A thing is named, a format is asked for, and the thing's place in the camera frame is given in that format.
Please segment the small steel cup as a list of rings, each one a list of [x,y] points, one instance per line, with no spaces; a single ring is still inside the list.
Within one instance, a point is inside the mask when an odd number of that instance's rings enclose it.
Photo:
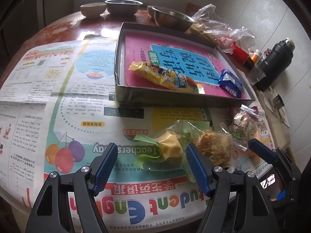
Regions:
[[[283,99],[279,94],[273,98],[273,107],[275,109],[279,110],[279,109],[283,108],[284,105],[285,104],[283,102]]]

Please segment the small white ceramic bowl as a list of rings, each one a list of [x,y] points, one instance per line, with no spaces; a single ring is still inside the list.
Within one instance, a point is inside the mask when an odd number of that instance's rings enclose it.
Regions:
[[[104,2],[88,3],[80,6],[80,11],[86,18],[97,18],[105,12],[107,4]]]

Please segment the blue Oreo packet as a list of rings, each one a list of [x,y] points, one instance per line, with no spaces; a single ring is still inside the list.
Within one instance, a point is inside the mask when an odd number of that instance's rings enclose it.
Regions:
[[[225,69],[221,71],[218,85],[234,98],[241,98],[243,84],[230,70]]]

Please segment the clear plastic cup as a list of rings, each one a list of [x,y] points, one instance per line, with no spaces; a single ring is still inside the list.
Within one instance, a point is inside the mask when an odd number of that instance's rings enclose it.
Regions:
[[[258,65],[254,65],[248,75],[248,81],[250,82],[252,86],[254,86],[257,82],[261,81],[264,77],[266,77],[266,74],[264,73],[264,71]]]

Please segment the dark steel bowl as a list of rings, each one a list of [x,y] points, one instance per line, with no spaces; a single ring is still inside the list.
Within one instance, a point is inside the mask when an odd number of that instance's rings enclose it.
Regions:
[[[114,16],[132,16],[143,4],[135,0],[106,0],[107,11]]]

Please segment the large steel bowl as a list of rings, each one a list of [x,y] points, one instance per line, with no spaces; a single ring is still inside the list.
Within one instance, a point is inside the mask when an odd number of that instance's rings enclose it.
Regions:
[[[186,32],[194,23],[194,20],[176,10],[160,6],[147,6],[148,15],[155,21],[158,27],[164,27],[179,32]]]

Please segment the large newspaper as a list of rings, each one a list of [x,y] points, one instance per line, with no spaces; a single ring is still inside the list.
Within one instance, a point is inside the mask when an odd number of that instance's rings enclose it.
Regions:
[[[115,97],[117,41],[93,38],[27,51],[1,88],[1,196],[23,213],[46,174],[70,174],[109,143],[118,159],[96,201],[112,230],[172,229],[202,217],[207,200],[184,170],[136,166],[145,143],[177,120],[230,122],[229,107],[126,106]]]

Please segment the grey box with pink book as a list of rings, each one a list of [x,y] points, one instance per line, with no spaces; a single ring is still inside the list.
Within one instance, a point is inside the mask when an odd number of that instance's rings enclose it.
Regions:
[[[202,94],[183,93],[156,85],[134,71],[132,62],[149,62],[192,78]],[[219,87],[222,70],[230,70],[243,84],[241,98]],[[114,63],[115,97],[126,106],[232,107],[249,105],[252,87],[230,59],[214,44],[166,28],[123,23]]]

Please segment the clear-wrapped flaky pastry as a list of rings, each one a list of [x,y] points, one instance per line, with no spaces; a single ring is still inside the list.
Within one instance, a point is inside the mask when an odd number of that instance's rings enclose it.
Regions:
[[[238,160],[232,135],[226,132],[208,130],[193,138],[199,153],[211,160],[214,166],[238,168]]]

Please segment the plastic bag with bread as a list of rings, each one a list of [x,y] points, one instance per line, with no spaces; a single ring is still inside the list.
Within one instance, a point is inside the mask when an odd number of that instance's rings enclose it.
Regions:
[[[224,53],[233,54],[235,46],[248,52],[255,46],[255,35],[246,27],[231,27],[228,22],[216,14],[216,6],[208,4],[200,8],[193,16],[191,34],[207,39]]]

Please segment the green-wrapped yellow cake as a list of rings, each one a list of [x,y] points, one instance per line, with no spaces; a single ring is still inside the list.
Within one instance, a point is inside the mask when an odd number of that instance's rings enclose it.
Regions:
[[[134,142],[145,143],[138,151],[135,164],[143,170],[190,172],[186,147],[200,135],[210,130],[210,123],[196,120],[177,120],[165,128],[158,137],[136,135]]]

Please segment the red tissue box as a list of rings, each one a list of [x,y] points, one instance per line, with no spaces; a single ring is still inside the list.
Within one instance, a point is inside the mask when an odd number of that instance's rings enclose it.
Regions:
[[[236,42],[233,42],[233,53],[232,57],[239,63],[243,64],[249,57],[249,54],[242,50]]]

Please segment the orange pill bottle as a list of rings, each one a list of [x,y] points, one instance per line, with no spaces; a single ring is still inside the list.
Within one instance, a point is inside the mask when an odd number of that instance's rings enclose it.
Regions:
[[[262,53],[260,50],[255,50],[254,52],[250,52],[249,57],[250,57],[251,68],[253,68],[253,66],[255,66],[259,62],[261,56],[262,56]]]

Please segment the yellow snack bar packet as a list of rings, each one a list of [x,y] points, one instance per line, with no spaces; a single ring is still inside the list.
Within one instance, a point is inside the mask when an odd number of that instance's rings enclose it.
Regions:
[[[202,94],[201,86],[190,77],[149,62],[132,62],[128,70],[134,71],[148,81],[170,90]]]

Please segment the black thermos flask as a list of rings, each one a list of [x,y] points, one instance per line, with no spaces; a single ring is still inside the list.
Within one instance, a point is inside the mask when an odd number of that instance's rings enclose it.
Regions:
[[[265,77],[255,84],[258,90],[265,91],[291,64],[295,44],[290,38],[275,44],[268,56],[259,64]]]

